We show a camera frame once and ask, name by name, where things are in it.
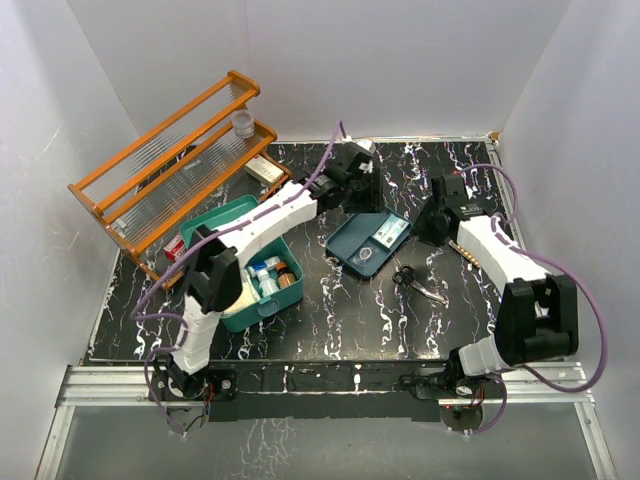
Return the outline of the green medicine kit box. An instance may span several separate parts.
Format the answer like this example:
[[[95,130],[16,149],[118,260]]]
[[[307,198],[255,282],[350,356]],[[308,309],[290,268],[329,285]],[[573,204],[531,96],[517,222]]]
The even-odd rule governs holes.
[[[256,197],[244,195],[184,222],[179,228],[180,235],[185,245],[190,247],[196,243],[193,234],[199,227],[214,230],[250,212],[257,205]],[[277,314],[303,297],[302,268],[281,237],[251,258],[240,274],[243,293],[230,309],[221,314],[221,322],[233,333]]]

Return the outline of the bag of cotton balls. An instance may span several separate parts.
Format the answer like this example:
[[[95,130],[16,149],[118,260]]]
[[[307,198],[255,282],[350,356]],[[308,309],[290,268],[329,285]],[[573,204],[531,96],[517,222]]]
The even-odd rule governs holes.
[[[260,295],[254,287],[250,274],[246,269],[240,271],[242,292],[239,298],[222,313],[223,318],[229,318],[250,307],[260,300]]]

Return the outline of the black handled scissors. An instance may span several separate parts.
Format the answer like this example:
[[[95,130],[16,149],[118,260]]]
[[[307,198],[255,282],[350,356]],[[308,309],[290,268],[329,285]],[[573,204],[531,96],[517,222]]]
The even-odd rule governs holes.
[[[423,295],[424,297],[444,304],[446,302],[445,298],[439,295],[438,293],[429,291],[425,286],[423,286],[417,279],[415,275],[415,269],[409,265],[401,266],[392,276],[392,280],[397,285],[406,285],[418,293]]]

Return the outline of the bandage roll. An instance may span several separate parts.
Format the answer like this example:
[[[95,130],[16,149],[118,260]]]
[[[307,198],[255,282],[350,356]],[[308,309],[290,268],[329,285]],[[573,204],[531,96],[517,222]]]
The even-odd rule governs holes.
[[[249,266],[247,266],[247,271],[252,277],[257,276],[257,272],[260,270],[272,270],[274,269],[278,263],[281,262],[281,258],[279,256],[272,256],[267,259],[255,262]]]

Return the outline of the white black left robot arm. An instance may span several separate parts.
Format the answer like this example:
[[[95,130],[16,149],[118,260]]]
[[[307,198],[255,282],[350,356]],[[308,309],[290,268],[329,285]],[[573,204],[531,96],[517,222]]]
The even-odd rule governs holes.
[[[264,247],[296,226],[338,207],[350,213],[382,209],[376,147],[369,140],[345,141],[321,172],[286,181],[277,193],[238,219],[214,229],[218,235],[188,257],[184,323],[166,361],[166,385],[186,399],[206,387],[210,346],[222,313],[241,296],[241,270]]]

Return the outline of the white plastic bottle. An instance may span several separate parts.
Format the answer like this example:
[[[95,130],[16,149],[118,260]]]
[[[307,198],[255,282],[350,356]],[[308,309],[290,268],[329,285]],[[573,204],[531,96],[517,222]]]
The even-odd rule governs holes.
[[[270,297],[280,290],[278,282],[271,277],[269,271],[258,271],[257,279],[259,280],[259,289],[263,298]]]

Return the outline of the brown medicine bottle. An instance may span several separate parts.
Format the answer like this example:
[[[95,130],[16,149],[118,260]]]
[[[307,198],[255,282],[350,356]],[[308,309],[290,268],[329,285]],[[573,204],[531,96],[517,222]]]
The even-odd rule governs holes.
[[[296,276],[285,262],[277,263],[275,269],[280,289],[288,288],[297,281]]]

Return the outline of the light blue sachet packet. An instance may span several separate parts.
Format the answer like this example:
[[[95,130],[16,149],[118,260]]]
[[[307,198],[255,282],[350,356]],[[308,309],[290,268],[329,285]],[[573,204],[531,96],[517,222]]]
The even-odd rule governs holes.
[[[389,248],[408,226],[409,222],[405,219],[390,215],[373,234],[372,238],[380,245]]]

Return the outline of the teal divider tray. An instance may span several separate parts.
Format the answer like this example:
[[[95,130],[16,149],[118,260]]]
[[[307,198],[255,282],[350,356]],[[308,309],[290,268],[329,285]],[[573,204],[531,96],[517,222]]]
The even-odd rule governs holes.
[[[375,276],[409,238],[412,229],[412,224],[405,219],[409,222],[409,226],[396,242],[389,248],[380,245],[372,236],[390,215],[405,219],[390,209],[379,213],[357,213],[351,215],[327,240],[327,254],[338,260],[355,276],[363,279],[370,279]],[[364,245],[374,246],[377,252],[366,265],[358,266],[353,264],[351,262],[352,257]]]

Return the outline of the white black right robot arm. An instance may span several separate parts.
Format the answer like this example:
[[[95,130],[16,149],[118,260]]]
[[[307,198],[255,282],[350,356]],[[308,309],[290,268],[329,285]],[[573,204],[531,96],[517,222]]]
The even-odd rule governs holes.
[[[493,333],[453,349],[444,371],[429,379],[431,385],[466,397],[480,387],[484,375],[575,354],[576,282],[518,253],[498,219],[468,198],[460,175],[433,178],[431,191],[414,225],[416,235],[434,246],[455,240],[501,293]]]

